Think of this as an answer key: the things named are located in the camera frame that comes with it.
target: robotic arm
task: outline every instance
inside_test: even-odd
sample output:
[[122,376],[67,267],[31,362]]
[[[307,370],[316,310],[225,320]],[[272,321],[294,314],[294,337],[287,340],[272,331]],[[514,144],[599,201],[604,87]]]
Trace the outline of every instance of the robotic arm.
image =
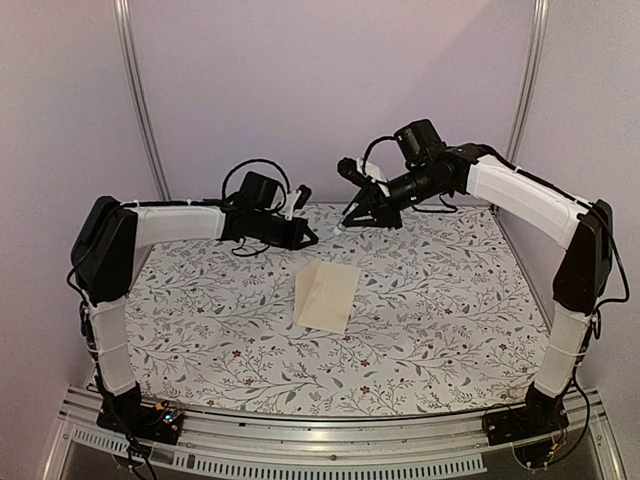
[[405,208],[435,195],[460,193],[504,208],[566,251],[553,282],[555,315],[548,348],[526,405],[517,414],[511,410],[491,413],[484,421],[491,444],[565,427],[562,397],[586,352],[594,308],[611,271],[611,207],[602,200],[586,203],[573,197],[515,168],[486,145],[449,147],[429,120],[413,122],[393,137],[383,138],[398,143],[409,172],[387,181],[377,167],[367,164],[368,154],[363,160],[341,160],[338,172],[359,186],[360,192],[345,210],[339,228],[400,228],[400,211]]
[[[285,193],[284,200],[273,207],[278,188]],[[182,418],[177,409],[142,405],[129,362],[125,298],[150,247],[181,240],[250,237],[269,246],[299,250],[318,242],[307,220],[293,217],[310,195],[305,186],[284,192],[279,182],[249,172],[240,190],[224,201],[121,204],[112,197],[96,201],[71,252],[73,269],[67,281],[83,298],[82,333],[104,399],[99,426],[169,444],[176,444],[180,435]],[[77,287],[70,282],[74,275]]]

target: vertical metal pole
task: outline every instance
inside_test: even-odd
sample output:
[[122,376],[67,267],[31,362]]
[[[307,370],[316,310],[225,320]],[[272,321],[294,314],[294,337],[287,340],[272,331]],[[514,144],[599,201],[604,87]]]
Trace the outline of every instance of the vertical metal pole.
[[[509,135],[509,143],[507,145],[506,159],[515,164],[518,152],[520,150],[520,144],[522,143],[522,137],[524,135],[524,129],[526,126],[527,116],[529,114],[529,108],[531,106],[531,100],[533,99],[533,90],[535,87],[536,79],[538,76],[538,70],[540,67],[540,60],[542,57],[542,47],[544,44],[544,36],[547,28],[547,16],[549,12],[548,0],[535,0],[535,6],[533,10],[533,20],[531,23],[531,37],[529,40],[529,52],[527,55],[527,64],[525,68],[525,74],[522,81],[522,90],[520,92],[520,101],[518,103],[518,110],[516,117],[511,127],[511,134]],[[516,259],[516,263],[520,267],[522,274],[529,285],[529,289],[533,295],[542,318],[545,321],[547,328],[551,329],[551,317],[549,312],[544,308],[542,302],[542,294],[538,285],[533,282],[533,278],[530,275],[522,256],[518,253],[516,245],[513,239],[509,235],[507,228],[502,220],[502,209],[491,206],[491,212],[494,215],[496,223],[502,232],[502,235],[509,245],[509,248],[513,252],[513,256]]]
[[516,163],[518,151],[522,142],[524,128],[533,98],[533,90],[538,76],[540,59],[542,57],[542,47],[544,44],[544,35],[547,28],[547,14],[549,11],[548,0],[536,0],[533,21],[531,24],[531,38],[529,40],[529,53],[527,56],[527,65],[525,69],[524,79],[522,81],[522,91],[520,92],[520,101],[516,118],[509,135],[509,144],[507,146],[506,158],[511,163]]
[[124,58],[127,78],[129,79],[129,88],[133,98],[133,105],[136,111],[136,118],[142,135],[142,143],[144,144],[149,168],[153,175],[153,181],[156,184],[158,195],[161,200],[171,200],[169,185],[164,173],[158,145],[151,125],[149,109],[147,107],[144,89],[142,87],[142,77],[140,75],[140,66],[138,64],[138,56],[136,54],[135,42],[133,39],[133,27],[131,25],[131,13],[129,10],[129,0],[114,0],[116,10],[116,22],[118,24],[118,33],[120,36],[120,46]]

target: floral tablecloth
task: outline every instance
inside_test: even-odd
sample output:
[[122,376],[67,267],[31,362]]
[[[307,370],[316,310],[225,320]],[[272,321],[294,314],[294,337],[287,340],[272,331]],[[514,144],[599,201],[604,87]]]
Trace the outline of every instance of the floral tablecloth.
[[[305,208],[320,243],[299,252],[156,245],[126,308],[144,395],[331,416],[521,400],[547,332],[489,210],[409,212],[401,230],[336,235],[341,209]],[[292,322],[295,274],[314,258],[362,268],[344,335]]]

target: beige paper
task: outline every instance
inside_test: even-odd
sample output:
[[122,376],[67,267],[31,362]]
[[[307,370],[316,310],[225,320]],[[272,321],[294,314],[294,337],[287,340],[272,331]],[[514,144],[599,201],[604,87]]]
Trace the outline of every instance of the beige paper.
[[296,275],[293,320],[301,327],[344,333],[360,268],[314,260]]

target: white wall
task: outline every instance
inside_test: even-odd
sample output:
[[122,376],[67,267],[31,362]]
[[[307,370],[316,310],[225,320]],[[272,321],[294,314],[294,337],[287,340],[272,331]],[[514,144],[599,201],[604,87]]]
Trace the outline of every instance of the white wall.
[[0,478],[32,480],[90,362],[69,251],[95,198],[156,198],[112,3],[0,13]]
[[[425,117],[448,143],[504,150],[533,4],[132,2],[173,196],[216,196],[232,166],[260,156],[309,185],[313,200],[347,200],[355,188],[337,161]],[[404,169],[393,144],[372,160],[394,176]]]
[[[614,208],[632,301],[603,308],[602,339],[586,377],[600,391],[630,478],[640,476],[640,3],[551,2],[547,38],[518,163],[566,190]],[[561,252],[507,217],[533,279],[551,302]],[[618,274],[607,293],[622,292]]]

